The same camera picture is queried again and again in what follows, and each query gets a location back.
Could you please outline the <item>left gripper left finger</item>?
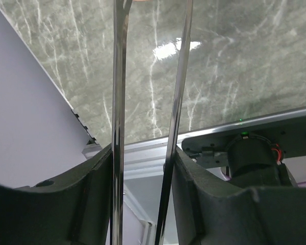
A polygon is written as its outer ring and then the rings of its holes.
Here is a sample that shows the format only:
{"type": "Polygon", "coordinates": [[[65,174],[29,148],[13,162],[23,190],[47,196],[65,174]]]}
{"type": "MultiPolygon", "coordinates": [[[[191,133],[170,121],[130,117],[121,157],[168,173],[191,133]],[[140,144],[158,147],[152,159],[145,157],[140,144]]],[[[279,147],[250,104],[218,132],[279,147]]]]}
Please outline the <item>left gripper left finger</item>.
{"type": "Polygon", "coordinates": [[[0,185],[0,244],[105,244],[112,151],[33,187],[0,185]]]}

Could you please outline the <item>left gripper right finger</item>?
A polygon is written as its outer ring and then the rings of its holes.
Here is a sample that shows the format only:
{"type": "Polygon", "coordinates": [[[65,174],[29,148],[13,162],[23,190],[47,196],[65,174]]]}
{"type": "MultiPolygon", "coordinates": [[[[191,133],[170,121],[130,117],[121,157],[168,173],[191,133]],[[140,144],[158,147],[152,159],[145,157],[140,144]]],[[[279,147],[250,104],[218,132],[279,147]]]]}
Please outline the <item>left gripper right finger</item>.
{"type": "Polygon", "coordinates": [[[239,188],[176,149],[172,195],[179,244],[306,244],[306,188],[239,188]]]}

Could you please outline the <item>metal tongs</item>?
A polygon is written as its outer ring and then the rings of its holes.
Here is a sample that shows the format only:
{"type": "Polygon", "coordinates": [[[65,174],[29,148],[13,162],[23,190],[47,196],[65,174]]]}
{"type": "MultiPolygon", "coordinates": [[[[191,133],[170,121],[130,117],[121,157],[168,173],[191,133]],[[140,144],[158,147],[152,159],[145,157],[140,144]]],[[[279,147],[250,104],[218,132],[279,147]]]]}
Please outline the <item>metal tongs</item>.
{"type": "MultiPolygon", "coordinates": [[[[132,1],[114,1],[114,56],[113,56],[113,113],[112,113],[112,195],[110,215],[110,243],[122,244],[123,184],[124,184],[124,127],[125,127],[125,72],[129,13],[132,1]]],[[[167,142],[165,168],[159,204],[155,244],[163,244],[177,137],[179,133],[185,88],[192,26],[193,2],[187,1],[178,60],[172,114],[167,142]]]]}

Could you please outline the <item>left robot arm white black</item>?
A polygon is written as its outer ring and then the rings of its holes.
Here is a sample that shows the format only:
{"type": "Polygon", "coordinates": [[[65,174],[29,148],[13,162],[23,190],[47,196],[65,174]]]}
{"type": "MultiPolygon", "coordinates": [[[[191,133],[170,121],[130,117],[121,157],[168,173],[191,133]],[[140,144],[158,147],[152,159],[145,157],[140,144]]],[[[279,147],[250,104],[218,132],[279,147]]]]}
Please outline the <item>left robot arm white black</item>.
{"type": "MultiPolygon", "coordinates": [[[[295,187],[268,143],[228,150],[222,181],[177,149],[172,191],[180,244],[306,244],[306,188],[295,187]]],[[[0,185],[0,244],[105,244],[112,151],[34,187],[0,185]]]]}

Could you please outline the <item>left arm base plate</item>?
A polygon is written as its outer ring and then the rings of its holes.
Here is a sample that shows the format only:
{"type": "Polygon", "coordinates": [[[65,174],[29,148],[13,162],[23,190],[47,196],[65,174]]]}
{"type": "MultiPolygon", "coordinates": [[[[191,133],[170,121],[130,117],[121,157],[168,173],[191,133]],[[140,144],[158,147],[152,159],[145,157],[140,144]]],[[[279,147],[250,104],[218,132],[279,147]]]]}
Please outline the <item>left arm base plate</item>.
{"type": "Polygon", "coordinates": [[[306,156],[306,116],[190,137],[182,150],[204,168],[273,165],[306,156]]]}

